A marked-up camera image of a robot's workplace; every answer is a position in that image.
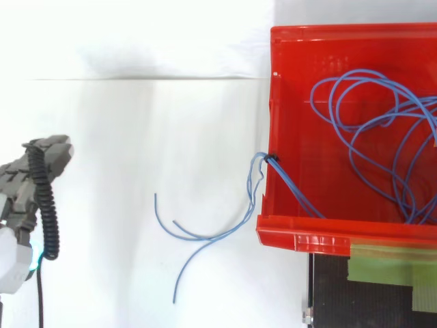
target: red storage bin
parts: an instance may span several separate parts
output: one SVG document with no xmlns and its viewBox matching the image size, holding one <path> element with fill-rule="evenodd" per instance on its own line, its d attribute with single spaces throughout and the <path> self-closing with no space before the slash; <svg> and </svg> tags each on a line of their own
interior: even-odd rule
<svg viewBox="0 0 437 328">
<path fill-rule="evenodd" d="M 350 255 L 351 243 L 437 249 L 437 225 L 404 224 L 398 206 L 355 174 L 348 149 L 309 104 L 311 88 L 318 81 L 358 68 L 377 70 L 418 96 L 437 95 L 437 24 L 274 27 L 271 55 L 269 153 L 278 155 L 282 168 L 327 219 L 307 217 L 269 166 L 257 220 L 261 243 L 344 256 Z M 315 93 L 325 115 L 330 86 Z M 343 101 L 341 117 L 345 123 L 363 123 L 394 103 L 393 93 L 361 85 Z M 390 166 L 413 122 L 400 118 L 389 128 L 374 128 L 360 137 L 356 147 Z M 399 158 L 401 176 L 430 132 L 429 125 L 420 125 L 406 144 Z M 437 148 L 428 146 L 410 184 L 420 207 L 437 193 Z M 368 179 L 393 193 L 389 175 L 359 159 L 356 162 Z"/>
</svg>

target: metal screw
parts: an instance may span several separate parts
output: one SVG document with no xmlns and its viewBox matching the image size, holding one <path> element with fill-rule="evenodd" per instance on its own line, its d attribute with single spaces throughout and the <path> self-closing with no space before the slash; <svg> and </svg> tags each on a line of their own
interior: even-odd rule
<svg viewBox="0 0 437 328">
<path fill-rule="evenodd" d="M 302 322 L 306 325 L 313 324 L 313 308 L 307 307 L 307 309 L 302 313 Z"/>
</svg>

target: green tape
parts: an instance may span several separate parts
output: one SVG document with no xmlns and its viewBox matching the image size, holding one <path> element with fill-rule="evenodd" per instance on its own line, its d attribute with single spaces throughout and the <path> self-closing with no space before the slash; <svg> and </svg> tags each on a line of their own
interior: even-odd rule
<svg viewBox="0 0 437 328">
<path fill-rule="evenodd" d="M 353 282 L 412 286 L 412 268 L 409 262 L 402 260 L 351 257 L 348 279 Z"/>
<path fill-rule="evenodd" d="M 412 309 L 437 313 L 437 265 L 413 266 Z"/>
<path fill-rule="evenodd" d="M 373 245 L 351 246 L 348 280 L 412 286 L 412 309 L 437 313 L 437 251 Z"/>
</svg>

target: black coiled cable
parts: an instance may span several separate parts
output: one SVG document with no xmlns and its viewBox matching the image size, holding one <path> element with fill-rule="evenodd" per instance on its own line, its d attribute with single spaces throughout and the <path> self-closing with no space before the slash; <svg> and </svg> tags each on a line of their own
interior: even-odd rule
<svg viewBox="0 0 437 328">
<path fill-rule="evenodd" d="M 35 184 L 34 199 L 40 208 L 42 233 L 44 235 L 44 251 L 38 261 L 36 271 L 38 284 L 39 326 L 44 327 L 44 310 L 42 301 L 41 264 L 42 259 L 55 260 L 59 255 L 59 228 L 55 200 L 50 181 L 48 180 L 44 151 L 31 144 L 25 144 L 27 160 L 29 162 L 30 177 Z"/>
</svg>

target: blue cable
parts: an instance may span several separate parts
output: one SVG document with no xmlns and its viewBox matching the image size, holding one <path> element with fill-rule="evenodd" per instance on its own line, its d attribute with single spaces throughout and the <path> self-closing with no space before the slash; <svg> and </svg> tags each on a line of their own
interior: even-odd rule
<svg viewBox="0 0 437 328">
<path fill-rule="evenodd" d="M 372 76 L 376 76 L 376 78 L 367 77 L 367 76 L 366 77 L 351 76 L 353 74 L 369 74 Z M 340 97 L 338 97 L 337 104 L 335 105 L 335 115 L 334 115 L 334 109 L 333 109 L 334 95 L 335 95 L 336 89 L 338 88 L 339 84 L 342 81 L 353 81 L 353 84 L 351 84 L 349 87 L 347 87 L 345 89 L 345 91 L 343 91 L 341 93 Z M 335 82 L 333 88 L 330 91 L 330 95 L 329 95 L 329 101 L 328 101 L 328 109 L 329 109 L 329 116 L 330 116 L 329 118 L 325 117 L 317 110 L 317 108 L 315 107 L 315 104 L 314 104 L 314 100 L 313 100 L 315 90 L 320 85 L 328 83 L 328 82 Z M 370 120 L 362 125 L 345 125 L 341 122 L 340 115 L 339 115 L 339 108 L 341 106 L 341 101 L 343 100 L 343 98 L 346 96 L 346 94 L 348 92 L 350 92 L 356 86 L 363 84 L 363 83 L 375 83 L 377 85 L 381 85 L 382 87 L 385 87 L 385 88 L 391 90 L 393 92 L 393 94 L 395 95 L 395 106 L 392 109 L 390 109 L 389 111 L 387 111 L 386 113 L 384 113 L 384 114 L 382 114 L 382 115 L 380 115 L 380 116 L 378 116 L 378 117 L 376 117 L 376 118 L 374 118 L 374 119 L 372 119 L 372 120 Z M 407 101 L 400 104 L 399 103 L 400 96 L 403 96 L 404 98 L 406 98 Z M 424 206 L 420 210 L 416 209 L 416 200 L 414 198 L 413 192 L 411 191 L 410 187 L 408 186 L 408 179 L 409 179 L 410 174 L 407 174 L 406 179 L 402 179 L 396 173 L 397 160 L 399 158 L 399 154 L 400 154 L 403 146 L 405 145 L 406 140 L 409 138 L 409 136 L 411 135 L 413 130 L 423 120 L 428 121 L 429 126 L 432 130 L 431 131 L 432 134 L 431 134 L 431 137 L 429 139 L 427 139 L 427 141 L 417 151 L 416 155 L 413 158 L 413 161 L 410 164 L 410 168 L 408 170 L 409 172 L 411 172 L 416 160 L 419 158 L 420 154 L 424 150 L 425 145 L 428 143 L 428 141 L 432 137 L 434 137 L 434 140 L 437 140 L 437 131 L 436 131 L 437 130 L 436 129 L 437 121 L 436 121 L 436 118 L 432 115 L 436 109 L 432 109 L 431 111 L 429 110 L 429 107 L 432 107 L 432 106 L 437 104 L 437 97 L 432 96 L 432 97 L 418 98 L 408 88 L 404 87 L 403 85 L 400 85 L 399 83 L 388 80 L 384 75 L 380 74 L 379 72 L 375 72 L 373 70 L 352 70 L 352 71 L 345 73 L 341 77 L 332 77 L 332 78 L 321 80 L 320 82 L 316 83 L 314 85 L 313 89 L 311 90 L 311 93 L 310 93 L 310 104 L 311 104 L 311 108 L 315 111 L 315 113 L 319 117 L 321 117 L 323 120 L 325 120 L 326 122 L 333 125 L 334 130 L 335 130 L 336 134 L 339 136 L 340 140 L 348 147 L 350 162 L 352 164 L 354 171 L 361 178 L 361 180 L 363 180 L 363 182 L 367 186 L 372 188 L 374 191 L 376 191 L 380 195 L 384 196 L 385 198 L 387 198 L 393 202 L 397 202 L 399 208 L 401 209 L 402 213 L 404 214 L 404 217 L 406 218 L 406 223 L 414 223 L 414 221 L 417 219 L 417 217 L 422 215 L 423 212 L 426 210 L 426 206 Z M 359 152 L 354 147 L 354 142 L 356 141 L 356 138 L 358 137 L 358 135 L 360 133 L 367 131 L 367 130 L 369 130 L 373 127 L 376 127 L 376 126 L 388 127 L 393 122 L 393 120 L 398 116 L 414 117 L 414 118 L 419 118 L 420 120 L 418 120 L 418 122 L 413 124 L 412 128 L 407 132 L 406 136 L 404 137 L 401 144 L 399 145 L 391 169 L 375 162 L 374 160 L 372 160 L 368 156 L 365 156 L 364 154 Z M 350 143 L 348 143 L 344 139 L 343 135 L 341 134 L 341 130 L 343 130 L 345 132 L 349 132 L 349 133 L 355 132 Z M 371 163 L 372 165 L 375 165 L 379 169 L 385 171 L 386 173 L 389 173 L 392 177 L 393 188 L 395 190 L 395 197 L 392 197 L 388 193 L 380 190 L 377 186 L 375 186 L 370 181 L 368 181 L 368 179 L 366 179 L 366 177 L 364 177 L 364 175 L 362 175 L 362 173 L 360 173 L 359 169 L 356 167 L 356 165 L 354 163 L 354 159 L 352 157 L 352 154 L 356 154 L 356 155 L 360 156 L 362 159 L 365 159 L 367 162 Z M 400 183 L 403 187 L 402 199 L 399 196 L 399 192 L 397 189 L 397 183 Z M 410 197 L 411 204 L 408 204 L 406 201 L 406 193 Z"/>
<path fill-rule="evenodd" d="M 355 76 L 356 74 L 367 74 L 371 75 L 373 77 L 368 76 Z M 334 101 L 334 95 L 339 87 L 340 83 L 343 81 L 353 81 L 351 85 L 349 85 L 338 97 L 337 103 L 335 105 L 335 110 L 333 108 L 333 101 Z M 314 93 L 316 89 L 328 82 L 335 82 L 334 86 L 332 87 L 329 95 L 328 100 L 328 109 L 329 109 L 329 118 L 322 115 L 317 108 L 314 105 Z M 344 99 L 344 97 L 352 91 L 354 88 L 356 88 L 359 85 L 362 85 L 364 83 L 374 83 L 377 85 L 380 85 L 382 87 L 385 87 L 393 92 L 393 96 L 395 97 L 395 106 L 391 109 L 389 109 L 386 113 L 373 118 L 369 121 L 367 121 L 364 124 L 361 125 L 346 125 L 341 121 L 340 118 L 340 106 L 341 102 Z M 399 102 L 400 97 L 404 97 L 406 101 Z M 414 167 L 414 164 L 416 163 L 417 159 L 420 157 L 420 154 L 425 149 L 426 145 L 434 138 L 435 141 L 437 141 L 437 119 L 432 114 L 437 111 L 437 108 L 434 108 L 432 110 L 429 110 L 430 107 L 437 106 L 437 96 L 430 96 L 430 97 L 422 97 L 418 98 L 415 96 L 407 87 L 389 80 L 386 76 L 383 74 L 373 71 L 373 70 L 366 70 L 366 69 L 360 69 L 360 70 L 351 70 L 345 74 L 343 74 L 340 77 L 331 77 L 328 79 L 323 79 L 319 82 L 317 82 L 310 93 L 310 105 L 311 108 L 314 110 L 314 112 L 321 117 L 324 121 L 331 124 L 340 138 L 340 140 L 346 145 L 349 152 L 349 160 L 352 164 L 353 170 L 356 172 L 356 174 L 360 177 L 360 179 L 370 188 L 372 188 L 375 192 L 379 193 L 383 197 L 387 198 L 388 200 L 392 202 L 396 202 L 402 211 L 402 214 L 404 215 L 406 219 L 406 223 L 414 223 L 415 220 L 417 220 L 418 217 L 423 216 L 423 218 L 420 220 L 419 224 L 424 224 L 428 219 L 432 219 L 433 221 L 437 220 L 433 217 L 431 217 L 431 214 L 437 207 L 437 195 L 435 195 L 426 205 L 424 205 L 422 208 L 418 209 L 416 200 L 414 197 L 414 193 L 412 192 L 411 188 L 408 185 L 408 181 L 410 179 L 410 175 L 412 172 L 412 169 Z M 363 133 L 365 131 L 368 131 L 372 128 L 375 128 L 377 126 L 381 126 L 383 128 L 389 127 L 393 121 L 397 117 L 411 117 L 411 118 L 418 118 L 418 120 L 412 125 L 410 130 L 406 133 L 404 138 L 402 139 L 396 153 L 395 158 L 393 160 L 393 164 L 391 168 L 387 168 L 378 162 L 374 161 L 373 159 L 369 158 L 368 156 L 362 154 L 360 151 L 358 151 L 354 147 L 354 143 L 357 139 L 357 137 L 360 135 L 360 133 Z M 416 127 L 422 123 L 422 121 L 427 120 L 429 123 L 429 126 L 432 130 L 429 137 L 422 143 L 422 145 L 417 150 L 417 153 L 415 154 L 413 160 L 410 163 L 410 166 L 408 168 L 407 174 L 405 179 L 402 179 L 397 173 L 397 160 L 399 159 L 399 155 L 405 146 L 406 141 L 411 136 L 412 132 L 416 129 Z M 341 134 L 341 131 L 347 132 L 347 133 L 354 133 L 353 138 L 351 139 L 351 142 L 349 143 Z M 358 167 L 355 165 L 353 154 L 360 156 L 362 159 L 366 160 L 368 163 L 371 163 L 372 165 L 378 167 L 382 171 L 388 173 L 391 175 L 393 188 L 395 192 L 395 197 L 392 195 L 389 195 L 388 193 L 384 192 L 383 190 L 379 189 L 377 186 L 372 184 L 364 175 L 360 172 Z M 266 159 L 267 163 L 270 164 L 270 166 L 278 173 L 278 175 L 282 178 L 284 183 L 288 186 L 290 191 L 293 193 L 294 197 L 297 199 L 300 206 L 307 212 L 308 216 L 310 217 L 319 217 L 319 218 L 325 218 L 325 216 L 319 212 L 313 204 L 303 195 L 303 193 L 299 190 L 299 188 L 294 184 L 292 179 L 287 175 L 287 173 L 283 170 L 283 168 L 277 163 L 276 160 L 274 160 L 271 157 L 266 157 L 267 154 L 264 152 L 257 152 L 255 156 L 251 160 L 251 166 L 249 169 L 249 174 L 247 176 L 246 181 L 246 192 L 249 198 L 249 205 L 247 208 L 247 211 L 242 219 L 237 225 L 235 225 L 232 229 L 229 229 L 225 232 L 222 232 L 220 234 L 217 234 L 215 236 L 200 236 L 198 234 L 193 234 L 192 232 L 189 232 L 187 229 L 183 228 L 178 222 L 173 221 L 173 224 L 181 230 L 183 233 L 189 235 L 190 237 L 180 236 L 178 234 L 175 234 L 168 230 L 160 220 L 160 217 L 158 215 L 158 200 L 157 195 L 154 195 L 154 206 L 155 206 L 155 215 L 156 218 L 160 224 L 160 226 L 164 229 L 164 231 L 167 234 L 170 234 L 171 236 L 181 239 L 183 241 L 196 241 L 196 242 L 206 242 L 205 245 L 201 246 L 197 251 L 195 251 L 185 262 L 184 266 L 181 268 L 178 278 L 176 279 L 175 288 L 173 292 L 173 303 L 176 301 L 176 295 L 178 291 L 178 286 L 180 282 L 180 278 L 185 271 L 185 268 L 189 264 L 189 262 L 204 248 L 216 243 L 217 241 L 220 241 L 230 234 L 234 233 L 236 230 L 241 228 L 250 218 L 253 214 L 253 211 L 255 210 L 256 205 L 256 192 L 258 189 L 258 186 L 260 182 L 264 179 L 264 175 L 262 173 L 262 163 L 264 162 L 262 159 Z M 258 163 L 258 172 L 260 174 L 260 178 L 255 184 L 255 188 L 253 188 L 252 184 L 252 175 L 253 175 L 253 167 L 255 165 L 256 160 L 259 160 Z M 402 194 L 399 194 L 398 186 L 397 184 L 402 185 Z"/>
</svg>

